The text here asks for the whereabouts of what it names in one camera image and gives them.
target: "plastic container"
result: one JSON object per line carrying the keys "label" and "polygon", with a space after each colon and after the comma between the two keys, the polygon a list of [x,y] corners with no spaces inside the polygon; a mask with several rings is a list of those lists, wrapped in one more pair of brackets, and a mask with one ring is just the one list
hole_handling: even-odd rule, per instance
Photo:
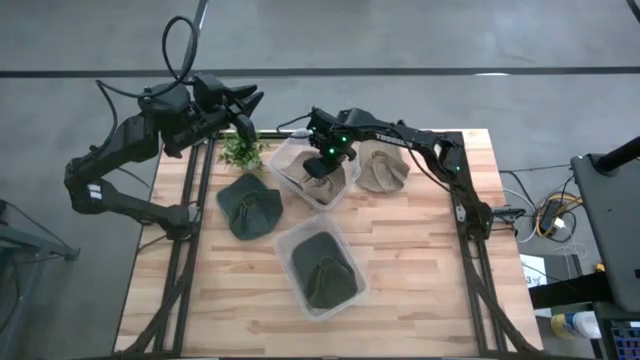
{"label": "plastic container", "polygon": [[[299,129],[296,130],[293,134],[296,136],[301,136],[306,134],[307,132],[308,130],[306,129]],[[358,161],[357,155],[356,158],[352,161],[345,160],[342,162],[342,167],[345,171],[346,184],[344,188],[338,193],[338,195],[336,195],[336,197],[331,200],[330,203],[323,204],[307,195],[296,183],[289,180],[282,173],[282,169],[289,166],[293,162],[295,157],[302,151],[317,152],[318,149],[309,145],[309,140],[307,139],[287,138],[287,140],[285,140],[278,147],[278,149],[276,149],[273,155],[271,155],[271,158],[267,162],[267,167],[281,184],[293,190],[302,199],[311,204],[311,206],[313,206],[315,209],[319,211],[329,211],[340,202],[340,200],[346,195],[347,191],[349,191],[349,188],[351,188],[356,180],[358,180],[358,177],[360,176],[360,162]]]}
{"label": "plastic container", "polygon": [[551,328],[556,335],[564,339],[602,338],[598,320],[593,311],[553,315]]}
{"label": "plastic container", "polygon": [[[328,232],[336,240],[346,262],[351,266],[351,268],[353,268],[357,285],[357,291],[353,297],[331,309],[317,309],[307,302],[307,299],[304,296],[304,290],[298,283],[297,277],[294,273],[295,270],[292,266],[292,254],[294,249],[309,238],[322,232]],[[327,320],[331,316],[359,301],[368,289],[368,284],[362,274],[362,271],[351,256],[349,244],[344,240],[338,225],[326,214],[316,215],[304,223],[292,227],[289,231],[280,235],[280,237],[275,240],[274,247],[276,254],[280,258],[282,269],[289,278],[296,300],[298,301],[300,308],[302,308],[305,316],[311,321]]]}

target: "green plant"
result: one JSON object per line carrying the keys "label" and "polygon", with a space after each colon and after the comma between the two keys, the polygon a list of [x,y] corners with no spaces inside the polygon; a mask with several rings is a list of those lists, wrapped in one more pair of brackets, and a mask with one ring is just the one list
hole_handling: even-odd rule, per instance
{"label": "green plant", "polygon": [[228,133],[224,138],[218,161],[241,169],[262,170],[264,163],[260,158],[260,153],[268,148],[269,144],[260,141],[260,136],[253,144],[247,144],[238,136],[238,133]]}

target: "folded cloth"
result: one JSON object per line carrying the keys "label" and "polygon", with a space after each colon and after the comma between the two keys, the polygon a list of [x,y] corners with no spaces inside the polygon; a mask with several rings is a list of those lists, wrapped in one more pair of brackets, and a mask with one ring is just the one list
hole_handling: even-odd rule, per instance
{"label": "folded cloth", "polygon": [[328,232],[299,244],[291,257],[296,279],[312,307],[331,309],[357,293],[354,270]]}
{"label": "folded cloth", "polygon": [[218,206],[229,220],[229,228],[239,240],[268,234],[282,216],[280,191],[267,189],[253,174],[244,174],[220,190]]}
{"label": "folded cloth", "polygon": [[402,190],[409,175],[409,165],[402,160],[400,149],[376,140],[364,141],[358,148],[360,177],[358,186],[375,193]]}
{"label": "folded cloth", "polygon": [[323,177],[316,179],[307,174],[303,167],[303,163],[307,159],[318,157],[314,151],[303,151],[296,155],[293,162],[281,172],[289,180],[293,181],[302,189],[302,191],[314,198],[321,204],[329,204],[347,184],[344,168],[339,166],[336,171]]}

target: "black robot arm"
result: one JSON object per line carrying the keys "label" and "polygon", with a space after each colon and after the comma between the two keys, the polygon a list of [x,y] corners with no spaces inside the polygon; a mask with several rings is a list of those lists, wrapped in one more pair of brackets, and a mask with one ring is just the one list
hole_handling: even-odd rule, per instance
{"label": "black robot arm", "polygon": [[470,240],[489,238],[493,224],[491,207],[480,201],[468,171],[460,171],[466,159],[464,143],[452,133],[421,131],[407,127],[402,121],[389,123],[376,119],[369,112],[353,108],[334,117],[313,108],[307,126],[309,142],[320,151],[319,158],[304,163],[309,175],[321,178],[333,172],[344,160],[353,160],[354,141],[377,140],[416,151],[424,158],[429,170],[459,202],[456,217],[463,224],[464,236]]}
{"label": "black robot arm", "polygon": [[[227,88],[212,75],[195,75],[193,96],[184,84],[155,97],[142,97],[138,115],[126,119],[103,146],[92,147],[83,157],[72,159],[65,168],[64,184],[74,210],[82,214],[112,211],[139,222],[154,222],[169,239],[191,235],[197,209],[186,204],[164,207],[116,190],[102,177],[128,162],[142,162],[158,155],[159,138],[168,156],[225,130],[233,124],[247,142],[256,140],[249,116],[263,97],[257,86]],[[168,84],[145,92],[159,92]]]}

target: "clear plastic bin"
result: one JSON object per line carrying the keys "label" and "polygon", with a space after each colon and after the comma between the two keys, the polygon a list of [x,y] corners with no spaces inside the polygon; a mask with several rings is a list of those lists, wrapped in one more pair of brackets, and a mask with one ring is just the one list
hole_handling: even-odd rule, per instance
{"label": "clear plastic bin", "polygon": [[[294,273],[295,270],[292,266],[292,254],[294,249],[309,238],[322,232],[328,232],[336,240],[338,248],[342,252],[346,262],[351,266],[351,268],[353,268],[357,284],[357,291],[353,297],[331,309],[314,308],[307,302],[307,299],[304,296],[304,290],[300,287]],[[302,308],[305,316],[311,321],[327,320],[348,306],[358,302],[368,289],[366,278],[363,276],[360,268],[351,256],[349,244],[344,240],[338,225],[326,214],[316,215],[304,223],[292,227],[289,231],[283,233],[275,240],[274,247],[276,254],[280,258],[280,264],[282,264],[282,268],[289,278],[289,282],[291,283],[298,304]]]}
{"label": "clear plastic bin", "polygon": [[[299,129],[294,132],[294,135],[302,136],[307,132],[308,130],[306,129]],[[338,195],[336,195],[336,197],[331,200],[330,203],[323,204],[307,195],[304,191],[302,191],[302,189],[300,189],[300,187],[296,183],[288,179],[282,173],[282,169],[289,166],[300,152],[308,150],[316,152],[318,151],[316,148],[309,145],[309,140],[307,139],[288,138],[282,144],[280,144],[278,149],[276,149],[273,155],[271,155],[271,158],[267,162],[267,167],[281,184],[293,190],[302,199],[311,204],[311,206],[319,211],[329,211],[333,209],[338,204],[338,202],[340,202],[347,191],[349,191],[349,188],[351,188],[356,180],[358,180],[358,177],[360,176],[360,163],[358,161],[357,155],[356,158],[353,159],[353,161],[345,160],[342,162],[346,180],[344,189],[342,189],[342,191],[340,191]]]}

